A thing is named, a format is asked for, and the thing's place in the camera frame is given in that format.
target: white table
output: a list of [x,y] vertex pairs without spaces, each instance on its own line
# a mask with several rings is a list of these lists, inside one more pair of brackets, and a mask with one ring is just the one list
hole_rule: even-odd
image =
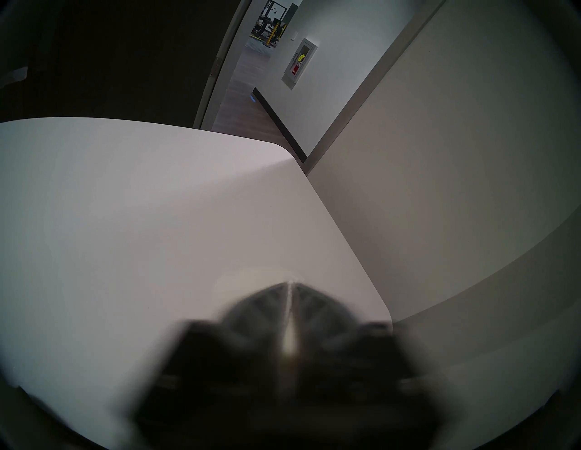
[[293,279],[390,315],[283,148],[96,118],[0,124],[0,363],[108,448],[183,319]]

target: yellow pole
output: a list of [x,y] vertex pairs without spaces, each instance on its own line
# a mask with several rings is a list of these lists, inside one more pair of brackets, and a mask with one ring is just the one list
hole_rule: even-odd
[[266,41],[266,45],[270,44],[270,40],[272,39],[272,36],[274,36],[274,32],[277,30],[277,28],[278,28],[278,23],[274,26],[274,29],[273,29],[272,33],[270,34],[268,41]]

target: doorway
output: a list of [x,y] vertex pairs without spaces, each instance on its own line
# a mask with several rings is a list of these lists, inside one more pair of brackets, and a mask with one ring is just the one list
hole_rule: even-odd
[[267,0],[264,4],[252,30],[248,30],[246,43],[211,131],[278,144],[302,164],[292,146],[252,93],[300,1],[292,0],[283,5],[284,0]]

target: dark door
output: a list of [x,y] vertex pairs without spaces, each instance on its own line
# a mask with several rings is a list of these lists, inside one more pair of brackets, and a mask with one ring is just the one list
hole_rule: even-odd
[[30,51],[22,116],[191,127],[239,1],[65,0],[46,61]]

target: fire extinguisher cabinet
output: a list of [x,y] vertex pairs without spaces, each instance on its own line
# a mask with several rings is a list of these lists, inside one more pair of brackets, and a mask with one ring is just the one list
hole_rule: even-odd
[[304,68],[313,57],[313,53],[317,50],[317,46],[308,39],[303,39],[293,55],[290,63],[286,67],[285,74],[293,83],[299,80],[300,75],[304,72]]

